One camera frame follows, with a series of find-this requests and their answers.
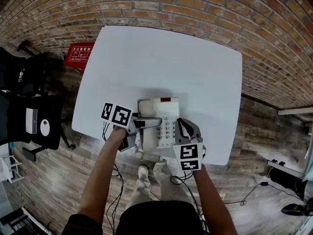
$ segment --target office chair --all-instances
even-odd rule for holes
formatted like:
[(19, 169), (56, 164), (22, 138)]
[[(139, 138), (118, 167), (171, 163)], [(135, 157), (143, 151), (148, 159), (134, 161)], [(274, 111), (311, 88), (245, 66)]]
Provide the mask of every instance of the office chair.
[(62, 65), (62, 60), (50, 59), (48, 53), (26, 59), (0, 47), (0, 89), (27, 97), (44, 95), (45, 84), (49, 83), (46, 79), (55, 65)]
[[(68, 148), (75, 149), (74, 144), (69, 144), (64, 134), (61, 124), (72, 121), (71, 118), (61, 119), (63, 99), (56, 95), (36, 96), (33, 98), (9, 95), (0, 91), (0, 145), (8, 142), (23, 141), (30, 143), (33, 141), (41, 147), (28, 150), (23, 148), (24, 156), (36, 161), (36, 154), (45, 149), (57, 150), (60, 138), (64, 140)], [(26, 109), (37, 109), (37, 133), (30, 134), (25, 130)], [(41, 125), (47, 122), (50, 126), (48, 135), (44, 136)]]

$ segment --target wooden floor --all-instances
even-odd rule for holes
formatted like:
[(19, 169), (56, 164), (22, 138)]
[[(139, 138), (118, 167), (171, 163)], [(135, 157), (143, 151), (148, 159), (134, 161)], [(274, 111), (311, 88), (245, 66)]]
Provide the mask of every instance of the wooden floor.
[[(53, 91), (67, 96), (63, 114), (69, 117), (73, 113), (81, 75), (72, 69), (64, 69), (55, 71), (53, 77), (57, 82)], [(67, 149), (61, 140), (57, 151), (40, 152), (35, 163), (23, 157), (22, 147), (37, 146), (32, 143), (15, 143), (13, 153), (23, 163), (22, 174), (25, 179), (12, 185), (4, 184), (14, 209), (25, 206), (40, 222), (49, 224), (49, 228), (57, 234), (61, 234), (68, 217), (77, 211), (83, 188), (103, 145), (102, 141), (73, 131), (70, 124), (65, 125), (65, 131), (68, 139), (77, 145), (76, 150)], [(278, 116), (276, 110), (242, 98), (228, 164), (207, 164), (206, 167), (219, 193), (224, 195), (224, 202), (238, 201), (258, 183), (270, 181), (264, 177), (268, 171), (267, 159), (283, 160), (289, 168), (303, 170), (308, 146), (309, 137), (304, 135), (303, 123), (290, 116)], [(123, 175), (125, 190), (117, 208), (117, 222), (134, 190), (139, 165), (147, 165), (152, 174), (158, 159), (158, 156), (118, 153), (116, 164)], [(170, 165), (175, 170), (175, 160), (171, 160)], [(152, 192), (158, 196), (158, 184), (153, 176), (150, 178)], [(199, 201), (194, 180), (186, 182)], [(119, 191), (119, 179), (112, 178), (107, 206)], [(246, 201), (245, 206), (226, 205), (240, 235), (287, 235), (304, 221), (303, 217), (287, 216), (280, 212), (285, 205), (300, 204), (301, 201), (272, 187), (258, 186)], [(106, 218), (103, 232), (112, 234)]]

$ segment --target white table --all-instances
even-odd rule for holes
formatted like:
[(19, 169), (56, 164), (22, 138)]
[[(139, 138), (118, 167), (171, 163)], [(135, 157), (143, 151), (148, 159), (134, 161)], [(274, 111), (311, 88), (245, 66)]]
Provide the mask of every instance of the white table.
[[(102, 139), (106, 101), (137, 112), (139, 99), (178, 97), (180, 116), (201, 130), (207, 148), (203, 163), (225, 165), (237, 126), (241, 83), (242, 56), (233, 49), (172, 31), (106, 26), (87, 63), (72, 128)], [(153, 153), (175, 157), (172, 149)]]

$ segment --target white sneaker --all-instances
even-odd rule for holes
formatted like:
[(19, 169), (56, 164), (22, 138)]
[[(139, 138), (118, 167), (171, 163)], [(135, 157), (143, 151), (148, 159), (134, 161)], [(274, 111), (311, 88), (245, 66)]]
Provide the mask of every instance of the white sneaker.
[(148, 168), (145, 165), (141, 165), (138, 169), (138, 176), (139, 179), (144, 179), (144, 178), (148, 178)]

